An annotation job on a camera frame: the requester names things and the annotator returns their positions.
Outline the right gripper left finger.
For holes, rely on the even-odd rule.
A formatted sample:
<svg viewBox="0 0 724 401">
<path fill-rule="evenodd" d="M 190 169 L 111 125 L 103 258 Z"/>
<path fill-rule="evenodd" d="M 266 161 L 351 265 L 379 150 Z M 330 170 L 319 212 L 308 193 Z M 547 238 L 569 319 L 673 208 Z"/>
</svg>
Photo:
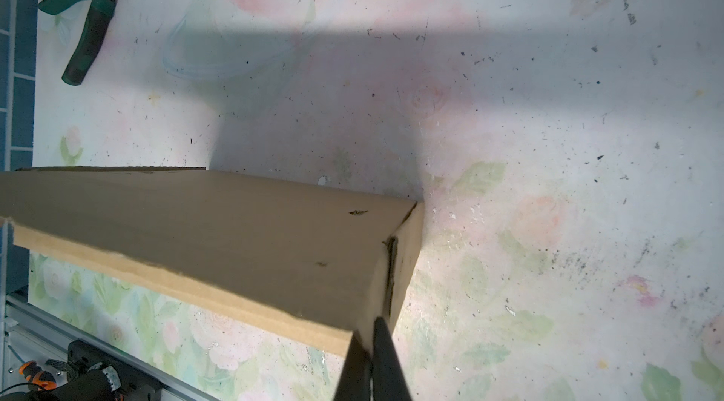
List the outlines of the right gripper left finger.
<svg viewBox="0 0 724 401">
<path fill-rule="evenodd" d="M 334 401 L 371 401 L 371 357 L 358 336 L 350 342 Z"/>
</svg>

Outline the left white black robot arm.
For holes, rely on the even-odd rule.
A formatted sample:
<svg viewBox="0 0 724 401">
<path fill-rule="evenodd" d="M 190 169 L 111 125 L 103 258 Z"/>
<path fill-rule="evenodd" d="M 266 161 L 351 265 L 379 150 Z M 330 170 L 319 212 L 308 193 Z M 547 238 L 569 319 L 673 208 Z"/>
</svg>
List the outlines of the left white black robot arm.
<svg viewBox="0 0 724 401">
<path fill-rule="evenodd" d="M 1 392 L 2 401 L 113 401 L 121 379 L 110 366 L 94 369 L 66 384 L 49 389 L 35 382 L 15 384 Z"/>
</svg>

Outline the brown cardboard box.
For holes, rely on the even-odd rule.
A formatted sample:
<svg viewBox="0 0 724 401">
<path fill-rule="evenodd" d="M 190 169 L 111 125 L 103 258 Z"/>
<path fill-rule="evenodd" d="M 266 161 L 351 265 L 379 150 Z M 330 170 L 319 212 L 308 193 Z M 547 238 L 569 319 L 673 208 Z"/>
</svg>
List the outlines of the brown cardboard box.
<svg viewBox="0 0 724 401">
<path fill-rule="evenodd" d="M 323 351 L 394 326 L 422 249 L 420 201 L 203 168 L 1 176 L 19 246 Z"/>
</svg>

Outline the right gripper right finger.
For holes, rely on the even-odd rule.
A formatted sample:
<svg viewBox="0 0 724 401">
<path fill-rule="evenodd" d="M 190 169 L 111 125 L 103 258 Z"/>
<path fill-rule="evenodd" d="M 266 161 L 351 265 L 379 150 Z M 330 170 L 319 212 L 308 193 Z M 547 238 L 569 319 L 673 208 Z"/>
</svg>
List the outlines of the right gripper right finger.
<svg viewBox="0 0 724 401">
<path fill-rule="evenodd" d="M 383 317 L 374 321 L 373 361 L 371 363 L 371 387 L 374 401 L 411 401 L 405 375 L 388 323 Z"/>
</svg>

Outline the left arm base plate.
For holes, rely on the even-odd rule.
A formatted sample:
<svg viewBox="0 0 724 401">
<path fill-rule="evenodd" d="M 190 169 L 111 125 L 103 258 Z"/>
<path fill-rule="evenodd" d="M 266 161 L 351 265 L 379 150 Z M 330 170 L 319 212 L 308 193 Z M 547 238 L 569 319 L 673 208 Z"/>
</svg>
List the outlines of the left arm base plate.
<svg viewBox="0 0 724 401">
<path fill-rule="evenodd" d="M 129 363 L 81 340 L 68 346 L 74 371 L 64 395 L 72 400 L 159 401 L 165 385 Z"/>
</svg>

